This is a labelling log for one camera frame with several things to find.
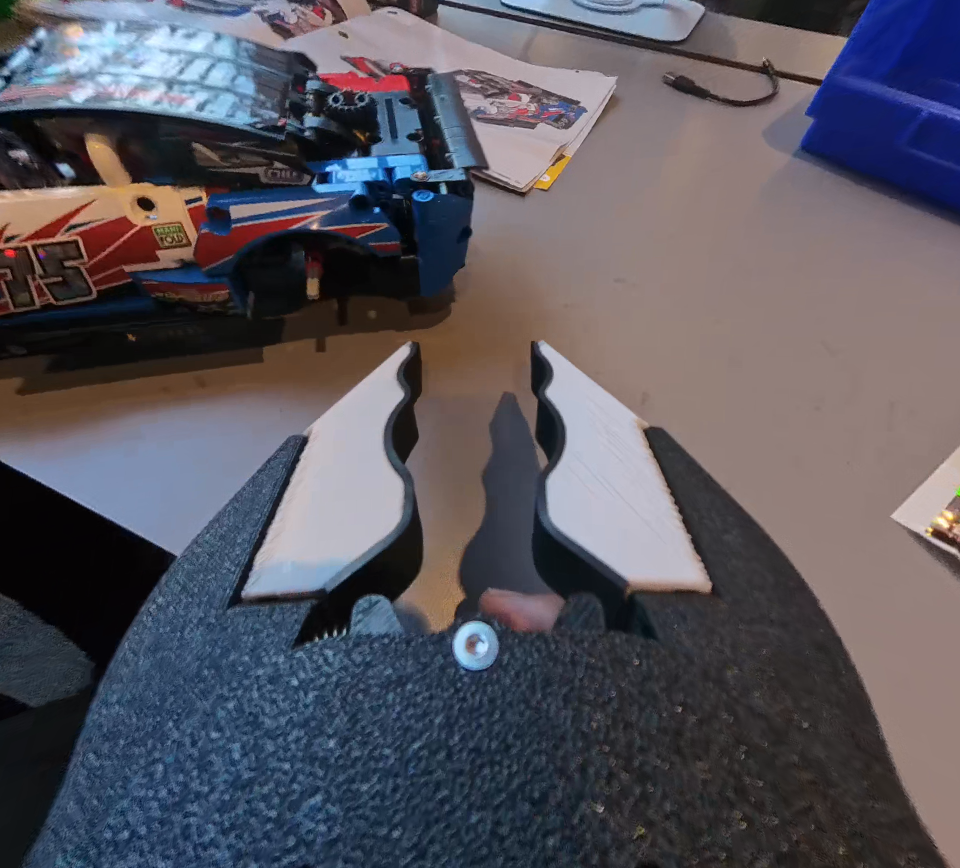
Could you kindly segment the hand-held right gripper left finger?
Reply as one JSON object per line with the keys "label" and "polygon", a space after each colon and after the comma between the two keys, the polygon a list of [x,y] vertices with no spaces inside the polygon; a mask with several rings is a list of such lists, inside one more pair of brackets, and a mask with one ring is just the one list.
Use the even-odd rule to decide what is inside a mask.
{"label": "hand-held right gripper left finger", "polygon": [[407,342],[305,430],[240,598],[307,598],[383,571],[396,598],[416,577],[423,532],[407,460],[419,440],[420,345]]}

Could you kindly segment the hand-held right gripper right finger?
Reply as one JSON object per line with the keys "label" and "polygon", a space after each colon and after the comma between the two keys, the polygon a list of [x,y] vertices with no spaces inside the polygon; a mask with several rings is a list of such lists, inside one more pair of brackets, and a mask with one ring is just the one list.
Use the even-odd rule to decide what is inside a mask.
{"label": "hand-held right gripper right finger", "polygon": [[640,623],[648,595],[714,585],[648,439],[647,422],[546,341],[530,347],[536,482],[532,552],[565,600],[594,598],[604,626]]}

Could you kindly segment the toy brick race car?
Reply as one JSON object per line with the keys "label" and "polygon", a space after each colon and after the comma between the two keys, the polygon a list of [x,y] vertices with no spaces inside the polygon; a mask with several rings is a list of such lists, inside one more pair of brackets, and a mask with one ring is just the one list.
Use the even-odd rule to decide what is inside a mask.
{"label": "toy brick race car", "polygon": [[487,165],[451,73],[84,19],[2,60],[2,359],[447,291]]}

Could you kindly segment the instruction booklet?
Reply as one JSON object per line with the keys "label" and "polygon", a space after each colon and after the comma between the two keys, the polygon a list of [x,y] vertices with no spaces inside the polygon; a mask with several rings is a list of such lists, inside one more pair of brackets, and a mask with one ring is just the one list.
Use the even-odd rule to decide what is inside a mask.
{"label": "instruction booklet", "polygon": [[510,58],[396,7],[368,0],[20,0],[18,21],[159,22],[299,51],[324,73],[450,74],[486,157],[482,176],[527,193],[551,183],[615,92],[617,79]]}

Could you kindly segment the person's right hand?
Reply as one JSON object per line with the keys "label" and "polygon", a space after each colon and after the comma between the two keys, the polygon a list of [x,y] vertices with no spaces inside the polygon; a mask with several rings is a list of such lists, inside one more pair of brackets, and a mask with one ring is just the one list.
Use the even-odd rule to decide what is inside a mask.
{"label": "person's right hand", "polygon": [[554,627],[565,604],[565,599],[554,593],[488,588],[479,598],[478,611],[483,619],[512,631],[544,633]]}

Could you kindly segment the holographic sticker sheet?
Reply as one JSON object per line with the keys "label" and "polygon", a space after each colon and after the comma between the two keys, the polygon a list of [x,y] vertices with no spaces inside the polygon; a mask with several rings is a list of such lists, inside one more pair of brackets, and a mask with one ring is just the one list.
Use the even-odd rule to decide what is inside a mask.
{"label": "holographic sticker sheet", "polygon": [[931,547],[959,559],[959,449],[894,510],[891,519]]}

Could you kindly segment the blue plastic bin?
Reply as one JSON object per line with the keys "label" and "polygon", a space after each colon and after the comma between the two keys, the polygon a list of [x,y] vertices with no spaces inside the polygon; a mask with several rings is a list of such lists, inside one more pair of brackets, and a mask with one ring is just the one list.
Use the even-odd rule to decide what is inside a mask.
{"label": "blue plastic bin", "polygon": [[870,0],[800,148],[959,211],[959,0]]}

